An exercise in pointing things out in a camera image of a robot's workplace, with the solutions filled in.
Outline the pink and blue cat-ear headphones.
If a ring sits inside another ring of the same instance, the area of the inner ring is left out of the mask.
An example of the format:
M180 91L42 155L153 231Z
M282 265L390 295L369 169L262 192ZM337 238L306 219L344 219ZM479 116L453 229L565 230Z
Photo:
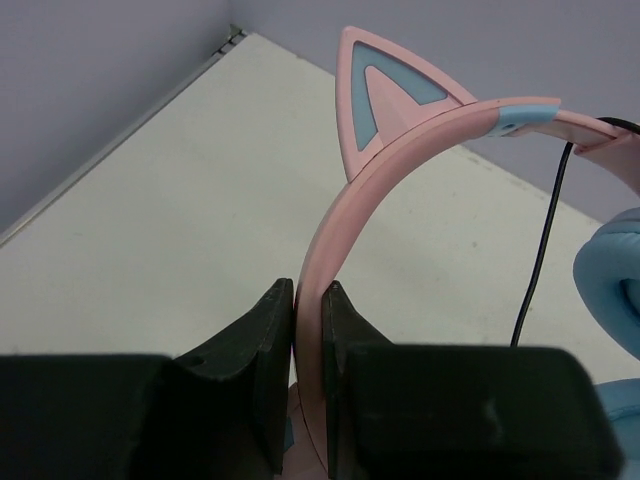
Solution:
M322 297L375 209L413 170L470 139L536 132L564 140L572 153L629 188L639 186L637 125L565 111L555 98L480 101L411 51L356 27L344 29L340 38L336 118L347 182L313 237L298 282L298 380L289 391L293 442L284 456L286 479L334 474L323 385Z

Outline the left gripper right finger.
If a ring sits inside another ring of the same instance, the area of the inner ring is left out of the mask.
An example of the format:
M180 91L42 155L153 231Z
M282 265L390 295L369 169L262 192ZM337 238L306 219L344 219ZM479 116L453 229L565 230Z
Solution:
M618 479L582 365L556 348L395 344L333 282L321 301L332 479Z

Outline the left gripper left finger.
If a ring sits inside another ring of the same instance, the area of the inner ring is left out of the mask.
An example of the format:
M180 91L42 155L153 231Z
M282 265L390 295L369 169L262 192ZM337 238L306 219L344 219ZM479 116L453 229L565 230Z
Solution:
M5 355L5 479L271 479L287 421L293 283L191 351Z

